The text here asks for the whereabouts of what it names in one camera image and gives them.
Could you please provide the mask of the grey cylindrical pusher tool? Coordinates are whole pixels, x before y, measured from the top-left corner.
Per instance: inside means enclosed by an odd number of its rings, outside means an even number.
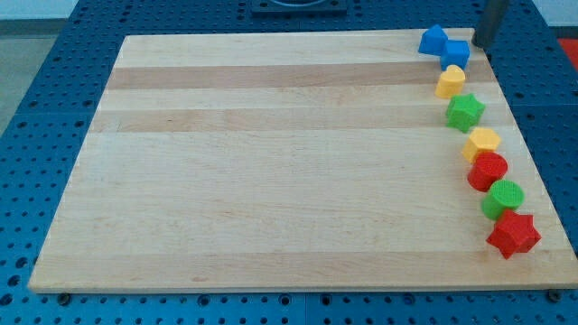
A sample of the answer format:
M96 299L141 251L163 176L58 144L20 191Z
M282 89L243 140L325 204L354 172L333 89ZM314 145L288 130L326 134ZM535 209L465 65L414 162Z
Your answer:
M509 0L486 1L471 38L471 43L475 47L487 49L493 44L508 8Z

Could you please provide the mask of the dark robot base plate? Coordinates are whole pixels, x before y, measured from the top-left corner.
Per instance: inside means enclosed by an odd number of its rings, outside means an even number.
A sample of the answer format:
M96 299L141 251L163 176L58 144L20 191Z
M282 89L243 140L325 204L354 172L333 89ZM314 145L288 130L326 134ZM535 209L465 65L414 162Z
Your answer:
M347 0L250 0L252 15L344 14Z

